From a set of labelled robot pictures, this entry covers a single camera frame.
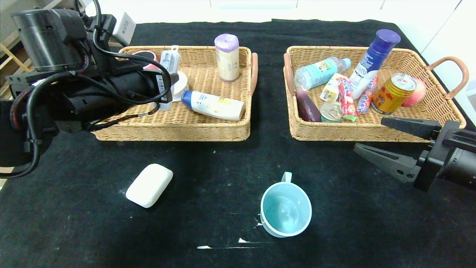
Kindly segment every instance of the tin can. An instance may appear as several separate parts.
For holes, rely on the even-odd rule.
[[[321,112],[322,122],[342,122],[342,112],[340,110],[340,103],[338,102],[325,102],[321,105],[319,111]]]
[[[370,106],[379,114],[392,114],[412,95],[416,87],[417,82],[413,77],[396,73],[375,93]]]

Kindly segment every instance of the purple lid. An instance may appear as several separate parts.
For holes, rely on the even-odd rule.
[[[239,47],[238,37],[233,34],[223,33],[215,38],[215,47],[226,53],[230,53]]]
[[[370,44],[370,48],[380,54],[389,54],[399,42],[400,36],[398,33],[388,29],[380,29],[377,31],[374,41]]]

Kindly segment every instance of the can lid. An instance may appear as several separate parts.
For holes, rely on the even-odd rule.
[[[319,110],[321,115],[328,120],[339,121],[342,118],[340,103],[338,102],[325,102]]]
[[[390,54],[400,40],[398,33],[388,29],[380,29],[377,31],[374,41],[370,44],[370,48],[380,54]]]
[[[392,83],[405,91],[413,91],[417,87],[417,82],[413,77],[404,73],[396,73],[391,77]]]
[[[220,51],[230,53],[239,47],[238,37],[234,34],[223,33],[215,38],[215,47]]]
[[[192,109],[192,91],[191,90],[185,90],[185,92],[182,95],[182,102],[183,104],[185,104],[185,106]]]

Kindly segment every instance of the table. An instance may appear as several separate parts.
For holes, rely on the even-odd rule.
[[[29,176],[0,191],[0,267],[471,267],[476,194],[428,193],[353,153],[350,142],[291,138],[283,53],[291,45],[368,46],[379,21],[140,24],[131,45],[213,45],[229,32],[259,54],[251,136],[238,143],[100,142],[60,134]],[[468,121],[468,128],[474,126]],[[425,144],[367,143],[417,157]],[[148,164],[174,172],[144,209],[125,191]],[[312,204],[285,239],[259,221],[261,195],[293,173]],[[197,249],[210,246],[215,249]]]

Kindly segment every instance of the cup handle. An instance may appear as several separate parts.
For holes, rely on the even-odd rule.
[[[286,171],[284,174],[283,174],[283,177],[281,178],[281,181],[282,182],[291,182],[291,177],[293,176],[293,174],[291,172],[288,172]]]

